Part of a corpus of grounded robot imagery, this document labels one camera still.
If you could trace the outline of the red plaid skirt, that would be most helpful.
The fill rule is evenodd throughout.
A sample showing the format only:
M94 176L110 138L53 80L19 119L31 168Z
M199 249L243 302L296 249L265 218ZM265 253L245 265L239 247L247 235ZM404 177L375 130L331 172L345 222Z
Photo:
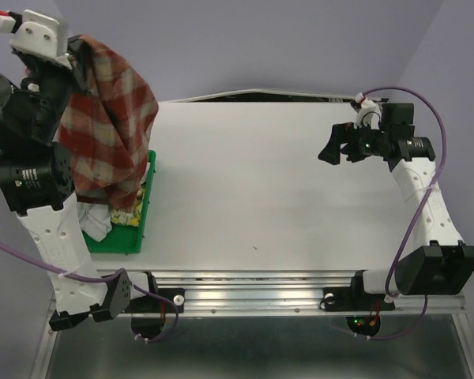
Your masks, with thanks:
M78 199L129 211L146 171L159 104L123 56L91 36L74 42L81 45L92 92L71 96L58 139L71 152Z

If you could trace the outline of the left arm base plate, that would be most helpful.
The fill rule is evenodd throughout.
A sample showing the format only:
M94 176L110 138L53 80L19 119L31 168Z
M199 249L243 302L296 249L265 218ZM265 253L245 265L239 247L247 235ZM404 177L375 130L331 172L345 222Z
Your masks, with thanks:
M160 287L158 295L174 301L176 296L185 297L185 290L181 287L165 288ZM130 304L119 314L125 313L159 313L161 310L161 301L151 298L133 289L131 291Z

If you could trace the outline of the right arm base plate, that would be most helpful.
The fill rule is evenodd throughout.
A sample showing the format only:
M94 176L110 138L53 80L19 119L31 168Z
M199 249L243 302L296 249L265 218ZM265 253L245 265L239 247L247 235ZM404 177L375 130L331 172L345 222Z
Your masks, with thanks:
M384 301L385 295L374 295L363 292L354 293L349 287L325 287L319 308L327 312L365 313L371 310L395 310L393 302Z

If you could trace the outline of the white skirt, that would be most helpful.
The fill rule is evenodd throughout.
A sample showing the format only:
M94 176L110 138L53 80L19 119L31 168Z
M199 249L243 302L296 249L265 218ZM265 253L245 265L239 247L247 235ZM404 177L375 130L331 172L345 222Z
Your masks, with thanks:
M77 202L77 216L81 230L97 242L102 242L112 230L107 205Z

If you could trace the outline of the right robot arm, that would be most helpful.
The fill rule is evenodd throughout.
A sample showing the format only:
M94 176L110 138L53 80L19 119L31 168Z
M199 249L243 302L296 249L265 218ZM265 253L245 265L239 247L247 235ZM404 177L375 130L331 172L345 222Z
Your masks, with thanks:
M474 246L465 243L455 227L438 185L441 166L432 143L415 135L414 107L410 103L382 106L358 96L352 122L333 125L321 161L350 163L371 156L382 158L398 184L412 224L405 242L409 254L388 269L363 270L352 278L349 302L357 308L371 304L376 295L458 295L474 272Z

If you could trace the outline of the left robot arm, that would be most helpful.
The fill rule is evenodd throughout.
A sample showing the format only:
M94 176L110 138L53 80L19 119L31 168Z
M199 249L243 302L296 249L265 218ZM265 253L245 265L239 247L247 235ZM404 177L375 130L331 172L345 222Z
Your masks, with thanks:
M69 39L68 66L13 53L27 75L15 85L0 74L0 190L54 288L51 328L109 321L130 304L130 278L97 272L77 202L133 207L159 104L132 65L91 36Z

